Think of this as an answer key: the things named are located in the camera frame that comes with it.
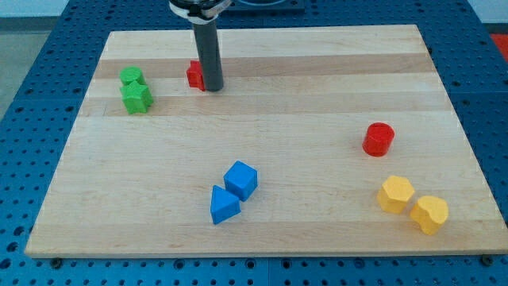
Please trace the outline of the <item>black white robot end flange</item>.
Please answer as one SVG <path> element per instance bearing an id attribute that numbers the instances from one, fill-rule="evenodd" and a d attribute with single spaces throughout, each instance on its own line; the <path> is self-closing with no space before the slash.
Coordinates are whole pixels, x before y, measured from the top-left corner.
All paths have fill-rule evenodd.
<path id="1" fill-rule="evenodd" d="M 170 10 L 192 24 L 206 25 L 227 10 L 232 0 L 169 0 Z"/>

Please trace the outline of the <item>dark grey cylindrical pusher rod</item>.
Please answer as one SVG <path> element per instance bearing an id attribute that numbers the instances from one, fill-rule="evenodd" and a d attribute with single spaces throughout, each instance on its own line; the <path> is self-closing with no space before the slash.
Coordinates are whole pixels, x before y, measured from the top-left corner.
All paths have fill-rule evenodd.
<path id="1" fill-rule="evenodd" d="M 224 77 L 216 21 L 204 25 L 193 24 L 193 31 L 205 89 L 220 91 L 224 87 Z"/>

